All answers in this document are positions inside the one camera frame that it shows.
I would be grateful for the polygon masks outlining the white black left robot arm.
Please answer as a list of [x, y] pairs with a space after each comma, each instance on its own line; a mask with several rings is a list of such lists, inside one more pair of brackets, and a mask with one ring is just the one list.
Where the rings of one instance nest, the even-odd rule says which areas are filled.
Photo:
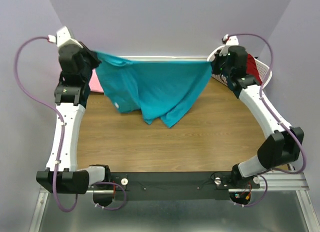
[[65, 43], [58, 48], [61, 67], [54, 91], [58, 111], [53, 145], [44, 171], [36, 173], [37, 182], [50, 193], [85, 194], [95, 184], [99, 189], [110, 186], [106, 165], [78, 170], [77, 145], [80, 124], [90, 95], [89, 82], [100, 60], [82, 42]]

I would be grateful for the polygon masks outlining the dark red t-shirt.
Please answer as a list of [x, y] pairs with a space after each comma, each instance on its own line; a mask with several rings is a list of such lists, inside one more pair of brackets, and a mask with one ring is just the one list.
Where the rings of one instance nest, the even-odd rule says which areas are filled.
[[262, 84], [262, 81], [260, 79], [260, 75], [259, 75], [259, 72], [257, 69], [256, 61], [251, 54], [247, 55], [246, 73], [253, 75], [256, 78], [256, 80], [258, 81], [259, 85]]

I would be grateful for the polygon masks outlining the white plastic laundry basket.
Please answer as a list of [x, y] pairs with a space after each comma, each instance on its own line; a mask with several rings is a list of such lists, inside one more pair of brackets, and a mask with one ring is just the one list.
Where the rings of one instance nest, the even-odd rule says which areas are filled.
[[[208, 57], [207, 57], [207, 61], [208, 62], [212, 62], [215, 58], [215, 55], [216, 53], [220, 53], [220, 51], [225, 47], [225, 45], [221, 45], [219, 47], [217, 47]], [[265, 81], [265, 84], [263, 86], [263, 88], [265, 88], [269, 81], [271, 80], [272, 78], [272, 71], [270, 71], [270, 75], [268, 76], [267, 73], [268, 73], [268, 70], [269, 70], [269, 66], [266, 65], [265, 63], [259, 61], [258, 59], [256, 58], [253, 58], [254, 59], [254, 62], [255, 62], [255, 66], [256, 66], [256, 70], [257, 72], [255, 73], [255, 75], [259, 75], [259, 78], [261, 79], [261, 81]], [[212, 77], [214, 79], [216, 79], [217, 81], [221, 82], [222, 84], [224, 85], [227, 85], [227, 81], [226, 81], [226, 78], [224, 77], [220, 77], [219, 75], [215, 75], [215, 74], [212, 74]]]

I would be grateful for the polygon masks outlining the teal t-shirt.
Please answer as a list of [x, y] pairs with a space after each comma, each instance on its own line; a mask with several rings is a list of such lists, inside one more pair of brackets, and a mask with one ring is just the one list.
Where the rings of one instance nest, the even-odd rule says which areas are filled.
[[207, 61], [135, 61], [98, 52], [96, 74], [120, 113], [142, 112], [147, 124], [160, 118], [173, 127], [190, 110], [212, 74]]

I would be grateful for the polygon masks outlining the folded pink t-shirt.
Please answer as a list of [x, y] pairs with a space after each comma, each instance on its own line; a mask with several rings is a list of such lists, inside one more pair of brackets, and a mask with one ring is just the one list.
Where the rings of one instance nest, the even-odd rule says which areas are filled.
[[103, 88], [99, 82], [98, 76], [96, 74], [96, 70], [93, 69], [92, 76], [89, 82], [89, 87], [92, 92], [103, 93]]

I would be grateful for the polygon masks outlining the aluminium table frame rail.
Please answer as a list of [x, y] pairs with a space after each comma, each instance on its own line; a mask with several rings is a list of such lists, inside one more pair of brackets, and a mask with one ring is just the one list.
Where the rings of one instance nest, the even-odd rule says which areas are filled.
[[[106, 173], [106, 178], [99, 182], [94, 176], [90, 176], [85, 170], [76, 172], [59, 172], [56, 179], [56, 189], [58, 193], [65, 194], [84, 194], [88, 190], [114, 190], [123, 188], [128, 180], [122, 179], [121, 184], [111, 181], [111, 173]], [[308, 190], [309, 186], [303, 174], [286, 174], [279, 171], [269, 172], [259, 177], [252, 177], [260, 188], [249, 189], [269, 191], [289, 191], [289, 190]]]

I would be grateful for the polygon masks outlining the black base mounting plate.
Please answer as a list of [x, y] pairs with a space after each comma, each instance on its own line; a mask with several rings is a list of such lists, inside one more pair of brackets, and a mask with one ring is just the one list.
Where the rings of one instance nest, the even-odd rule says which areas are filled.
[[228, 200], [230, 192], [260, 188], [252, 178], [232, 183], [229, 171], [205, 172], [112, 172], [111, 181], [127, 179], [128, 201], [141, 200]]

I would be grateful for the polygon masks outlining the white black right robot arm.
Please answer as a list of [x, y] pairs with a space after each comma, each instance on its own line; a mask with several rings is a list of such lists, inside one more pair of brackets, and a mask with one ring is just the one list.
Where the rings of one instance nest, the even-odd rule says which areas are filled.
[[234, 95], [251, 111], [265, 136], [256, 156], [236, 164], [230, 173], [234, 187], [243, 187], [255, 175], [299, 158], [304, 132], [281, 118], [263, 92], [261, 82], [247, 72], [248, 53], [239, 45], [220, 46], [208, 56], [212, 73], [224, 77]]

